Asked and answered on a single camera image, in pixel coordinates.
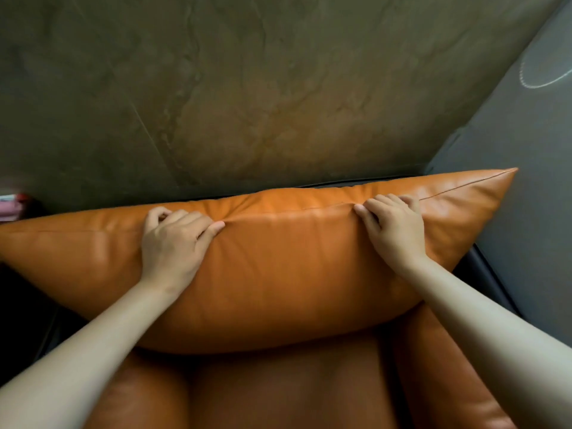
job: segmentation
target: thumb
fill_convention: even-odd
[[[225,227],[224,221],[216,221],[215,223],[212,223],[197,239],[197,247],[201,251],[206,252],[206,249],[209,248],[209,245],[211,244],[215,236],[217,236],[219,232],[224,229],[224,227]]]
[[[367,232],[370,235],[379,232],[379,223],[374,218],[374,215],[368,211],[364,205],[355,204],[354,211],[363,220],[363,223],[366,225]]]

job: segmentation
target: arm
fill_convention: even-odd
[[[570,427],[572,349],[429,259],[417,200],[377,195],[355,210],[376,251],[421,294],[515,424]]]
[[[193,280],[223,227],[198,212],[151,210],[142,240],[141,281],[0,389],[0,427],[81,427],[125,356]]]

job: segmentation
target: gray wall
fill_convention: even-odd
[[[519,167],[478,246],[523,315],[572,346],[572,4],[539,33],[429,172]]]
[[[0,187],[53,211],[414,172],[560,0],[0,0]]]

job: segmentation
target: pillow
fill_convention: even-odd
[[[451,270],[496,211],[516,169],[429,175],[341,188],[275,189],[165,203],[225,229],[193,283],[139,343],[172,353],[281,346],[389,321],[420,298],[375,253],[354,203],[421,199],[427,253]],[[156,205],[35,218],[0,227],[0,259],[92,319],[137,283],[141,227]]]

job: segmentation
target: left hand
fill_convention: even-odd
[[[153,208],[141,242],[141,282],[178,297],[195,277],[213,238],[224,228],[200,212]]]

